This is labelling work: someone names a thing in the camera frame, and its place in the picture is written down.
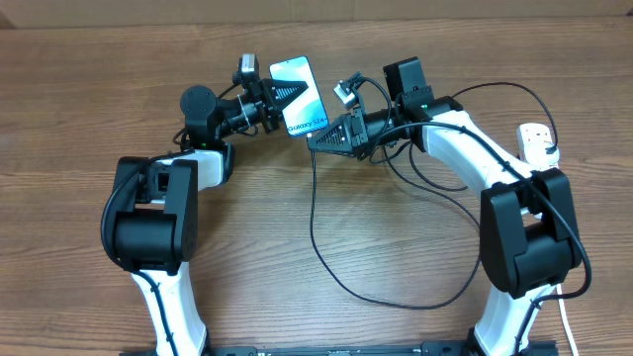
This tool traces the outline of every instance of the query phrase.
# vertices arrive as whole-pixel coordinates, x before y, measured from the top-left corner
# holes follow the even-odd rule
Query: black cable
[[[592,273],[591,273],[591,264],[589,262],[589,258],[587,256],[587,252],[585,251],[585,247],[583,246],[583,244],[581,243],[581,240],[578,238],[578,236],[576,235],[576,233],[572,230],[572,228],[567,224],[567,222],[565,221],[565,219],[563,219],[563,217],[561,216],[561,214],[556,210],[556,208],[552,205],[552,203],[543,195],[543,193],[541,193],[535,186],[534,184],[532,184],[532,182],[530,182],[528,179],[526,179],[525,177],[523,177],[520,173],[518,173],[508,162],[504,161],[503,158],[480,136],[478,136],[476,133],[471,132],[470,130],[466,129],[465,127],[458,127],[455,125],[449,125],[449,124],[443,124],[443,123],[434,123],[434,122],[427,122],[427,123],[413,123],[413,124],[406,124],[406,125],[402,125],[399,126],[397,128],[391,129],[386,133],[382,133],[381,135],[379,135],[378,139],[388,135],[388,134],[392,134],[393,132],[396,131],[400,131],[400,130],[404,130],[404,129],[408,129],[408,128],[415,128],[415,127],[424,127],[424,126],[428,126],[428,127],[439,127],[439,128],[444,128],[444,129],[451,129],[451,130],[455,130],[458,131],[462,134],[466,134],[469,137],[471,137],[472,139],[474,139],[478,144],[480,144],[501,166],[503,166],[503,168],[508,171],[510,174],[512,174],[517,180],[519,180],[521,183],[523,183],[525,186],[527,186],[530,191],[532,191],[532,193],[536,196],[536,199],[539,201],[539,203],[545,207],[545,210],[550,213],[554,219],[556,221],[558,221],[563,228],[568,232],[568,234],[572,237],[572,243],[576,246],[576,248],[579,250],[580,254],[581,254],[581,258],[583,260],[583,264],[585,265],[585,282],[583,283],[583,285],[575,292],[571,292],[571,293],[566,293],[563,295],[558,295],[558,294],[551,294],[551,295],[547,295],[547,296],[542,296],[539,298],[536,298],[534,301],[532,301],[532,304],[530,305],[530,308],[528,309],[523,322],[521,323],[521,327],[519,328],[519,332],[516,336],[516,344],[515,344],[515,348],[514,348],[514,352],[515,354],[518,355],[518,349],[520,347],[520,340],[523,337],[523,333],[525,333],[525,330],[527,329],[527,324],[529,322],[529,320],[532,318],[532,314],[534,313],[534,309],[535,308],[540,308],[540,304],[542,302],[545,301],[550,301],[550,300],[559,300],[559,299],[572,299],[572,298],[577,298],[580,297],[581,295],[583,295],[588,289],[589,286],[591,285],[591,279],[592,279]]]
[[[312,152],[312,158],[313,158],[313,201],[312,201],[312,209],[311,209],[311,212],[310,212],[310,239],[311,239],[311,241],[313,243],[313,248],[315,250],[316,256],[320,260],[320,263],[323,265],[323,267],[325,267],[327,272],[329,272],[329,275],[332,276],[334,281],[336,281],[336,283],[338,283],[338,285],[343,290],[345,290],[345,292],[347,292],[350,295],[358,298],[361,301],[365,301],[365,302],[369,302],[369,303],[373,303],[373,304],[377,304],[377,305],[381,305],[381,306],[392,307],[392,308],[399,308],[399,309],[406,309],[406,310],[412,310],[412,311],[429,311],[429,310],[435,310],[435,309],[439,309],[439,308],[448,306],[449,304],[451,304],[455,300],[457,300],[464,293],[464,291],[466,291],[466,289],[470,285],[471,281],[475,277],[475,273],[477,272],[477,269],[479,268],[479,264],[480,264],[480,261],[481,261],[479,257],[477,258],[477,263],[475,264],[475,268],[473,269],[473,273],[471,274],[470,278],[468,279],[468,281],[466,282],[464,287],[462,287],[462,289],[455,296],[453,296],[453,298],[449,299],[446,302],[443,302],[443,303],[440,303],[440,304],[437,304],[437,305],[433,305],[433,306],[408,306],[408,305],[400,305],[400,304],[391,303],[391,302],[377,301],[377,300],[373,300],[373,299],[370,299],[370,298],[367,298],[367,297],[360,296],[360,295],[354,293],[349,288],[347,288],[336,277],[336,275],[334,274],[334,272],[332,272],[332,270],[329,268],[329,266],[327,266],[327,263],[325,263],[325,260],[320,255],[320,252],[318,252],[317,243],[315,242],[314,225],[315,225],[315,201],[317,199],[317,161],[315,160],[315,153],[314,152]],[[455,201],[451,197],[446,196],[446,195],[444,195],[442,193],[435,192],[433,190],[430,190],[428,188],[421,187],[421,186],[417,186],[417,187],[420,188],[420,189],[423,189],[423,190],[427,190],[427,191],[429,191],[429,192],[431,192],[433,194],[437,194],[440,197],[443,197],[445,199],[448,199],[449,201],[451,201],[452,203],[457,205],[460,209],[462,209],[464,212],[466,212],[466,214],[473,220],[473,222],[477,225],[477,227],[479,227],[479,222],[477,222],[477,219],[463,205],[461,205],[459,202]]]
[[[411,145],[411,147],[408,149],[408,161],[411,163],[411,168],[413,168],[413,171],[415,171],[415,174],[417,174],[418,177],[420,177],[424,182],[426,182],[426,184],[430,185],[433,188],[437,188],[437,189],[447,191],[447,192],[461,192],[468,189],[467,186],[464,186],[461,188],[444,187],[426,178],[426,176],[424,176],[422,172],[420,172],[419,169],[417,169],[417,166],[415,165],[415,161],[413,161],[413,145]]]
[[[220,95],[218,95],[218,99],[221,99],[224,95],[228,94],[231,90],[237,88],[238,84],[232,84],[231,86],[229,86],[227,89],[225,89],[224,92],[220,93]]]
[[[165,306],[162,303],[162,298],[160,298],[160,291],[158,290],[158,285],[151,279],[147,274],[137,271],[133,272],[137,276],[143,278],[150,287],[152,293],[156,297],[156,304],[158,305],[158,311],[160,312],[160,320],[162,321],[162,326],[165,328],[165,334],[167,335],[167,341],[169,341],[169,345],[171,346],[171,352],[174,356],[178,356],[178,350],[176,349],[176,342],[174,341],[174,335],[169,330],[169,323],[167,322],[167,313],[165,312]]]
[[[549,109],[547,109],[547,106],[545,105],[545,103],[543,102],[543,100],[541,100],[541,98],[539,98],[538,95],[536,95],[536,93],[534,93],[531,89],[521,85],[521,84],[516,84],[516,83],[511,83],[511,82],[493,82],[493,83],[484,83],[484,84],[478,84],[478,85],[474,85],[472,87],[468,87],[466,89],[462,89],[460,91],[458,91],[457,93],[453,94],[452,98],[454,99],[456,96],[465,93],[467,91],[473,90],[473,89],[477,89],[477,88],[483,88],[483,87],[487,87],[487,86],[496,86],[496,85],[508,85],[508,86],[513,86],[513,87],[517,87],[517,88],[521,88],[523,90],[525,90],[526,92],[528,92],[530,95],[532,95],[534,97],[534,99],[536,99],[536,101],[541,105],[541,108],[543,108],[543,111],[545,112],[545,115],[547,115],[547,119],[549,119],[550,124],[552,125],[552,132],[554,132],[554,145],[547,148],[547,153],[548,154],[552,154],[554,152],[556,152],[556,149],[558,147],[558,132],[556,131],[556,124],[554,124],[554,119],[552,118],[552,114],[550,113]]]
[[[259,128],[257,127],[257,125],[253,126],[255,128],[255,132],[254,133],[247,133],[246,131],[250,128],[246,128],[246,130],[241,131],[241,132],[235,132],[236,134],[243,134],[246,137],[255,137],[257,136],[257,134],[259,134]]]
[[[407,141],[407,142],[403,143],[403,145],[402,145],[402,146],[400,146],[400,147],[398,148],[398,150],[396,151],[396,153],[392,154],[391,156],[389,156],[389,157],[388,157],[388,156],[385,156],[385,158],[383,158],[383,159],[381,159],[381,160],[378,160],[378,161],[373,161],[373,160],[372,160],[372,158],[374,158],[374,154],[375,154],[375,153],[376,153],[376,151],[378,150],[378,147],[376,147],[376,149],[374,149],[374,151],[372,152],[372,154],[369,156],[369,161],[370,161],[372,164],[379,164],[379,163],[384,163],[384,162],[387,162],[387,160],[388,160],[388,159],[394,159],[394,158],[398,157],[398,156],[399,156],[399,155],[403,152],[403,150],[405,150],[405,148],[407,148],[407,146],[408,146],[408,145],[410,145],[410,144],[411,144],[411,141]]]
[[[383,88],[382,85],[380,85],[376,80],[372,78],[361,76],[356,79],[356,82],[361,82],[361,83],[368,82],[372,84],[378,90],[380,90],[381,94],[383,94],[383,96],[385,97],[385,100],[387,101],[387,119],[385,120],[385,124],[383,125],[383,128],[380,130],[380,134],[384,133],[387,130],[387,127],[389,126],[390,121],[392,120],[392,99],[390,98],[389,94],[387,94],[387,91],[385,91],[385,88]],[[362,96],[358,94],[358,91],[356,91],[353,87],[352,87],[352,92],[358,98],[358,102],[363,103]],[[364,104],[362,104],[361,106],[361,110],[363,110],[363,116],[365,115],[364,106],[365,106]],[[362,152],[361,154],[359,154],[358,159],[363,160],[367,158],[369,155],[371,155],[372,152],[374,152],[374,148],[378,146],[378,143],[379,141],[375,139],[374,142],[368,147],[368,149],[365,152]]]
[[[174,142],[175,145],[180,147],[180,151],[183,151],[185,149],[188,148],[188,142],[187,142],[187,128],[182,128],[175,136],[174,138],[171,139],[172,142]]]

